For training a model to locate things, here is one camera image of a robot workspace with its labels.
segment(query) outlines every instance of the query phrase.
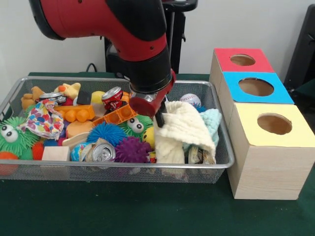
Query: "metal basket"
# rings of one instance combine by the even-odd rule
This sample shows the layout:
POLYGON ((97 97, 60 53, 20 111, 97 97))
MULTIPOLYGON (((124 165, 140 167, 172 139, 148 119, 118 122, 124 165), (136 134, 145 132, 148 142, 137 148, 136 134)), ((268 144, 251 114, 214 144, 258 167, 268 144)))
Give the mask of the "metal basket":
MULTIPOLYGON (((129 91, 128 82, 121 79, 30 76, 17 81, 11 89, 0 106, 1 119, 7 117, 9 111, 13 112, 12 116, 25 115, 20 99, 24 93, 31 93, 32 87, 39 86, 50 92, 62 83, 75 82, 80 82, 81 89, 89 92, 107 91, 114 86, 129 91)), ((177 81, 167 97, 170 101, 179 100, 186 93, 196 94, 207 109, 221 111, 216 91, 209 82, 177 81)), ((234 163, 224 119, 219 127, 219 137, 216 165, 0 160, 0 179, 215 183, 234 163), (15 168, 14 173, 6 175, 15 168)))

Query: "stacked wooden box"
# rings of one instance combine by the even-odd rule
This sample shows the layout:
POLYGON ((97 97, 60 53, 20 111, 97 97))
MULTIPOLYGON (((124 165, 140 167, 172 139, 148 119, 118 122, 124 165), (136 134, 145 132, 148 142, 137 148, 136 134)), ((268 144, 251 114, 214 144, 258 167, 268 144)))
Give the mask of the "stacked wooden box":
POLYGON ((260 49, 215 49, 210 72, 232 141, 235 199, 295 200, 315 136, 260 49))

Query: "white towel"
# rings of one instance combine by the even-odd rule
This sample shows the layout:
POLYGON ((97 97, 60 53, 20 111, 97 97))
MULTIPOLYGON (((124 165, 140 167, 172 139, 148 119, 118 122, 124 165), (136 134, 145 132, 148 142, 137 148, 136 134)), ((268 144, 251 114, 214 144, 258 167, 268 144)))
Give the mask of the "white towel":
POLYGON ((199 112, 186 102, 165 105, 164 126, 159 128, 154 121, 157 163, 184 164, 183 143, 199 146, 215 157, 215 144, 199 112))

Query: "yellow box top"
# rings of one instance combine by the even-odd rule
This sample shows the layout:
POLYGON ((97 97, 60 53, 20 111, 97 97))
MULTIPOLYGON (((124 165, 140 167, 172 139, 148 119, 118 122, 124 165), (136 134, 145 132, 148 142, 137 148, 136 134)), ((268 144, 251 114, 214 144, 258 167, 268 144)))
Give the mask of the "yellow box top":
POLYGON ((297 106, 235 103, 235 108, 251 145, 315 148, 315 135, 297 106))

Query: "black cable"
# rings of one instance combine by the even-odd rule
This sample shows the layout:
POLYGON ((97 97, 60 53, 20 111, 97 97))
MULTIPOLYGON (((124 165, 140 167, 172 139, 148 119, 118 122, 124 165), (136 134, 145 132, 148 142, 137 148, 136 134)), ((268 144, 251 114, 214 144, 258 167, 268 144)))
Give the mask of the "black cable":
POLYGON ((85 72, 88 72, 91 66, 94 68, 94 72, 97 72, 97 68, 96 68, 96 66, 94 65, 94 63, 90 63, 90 64, 88 65, 88 67, 87 67, 87 69, 86 69, 85 72))

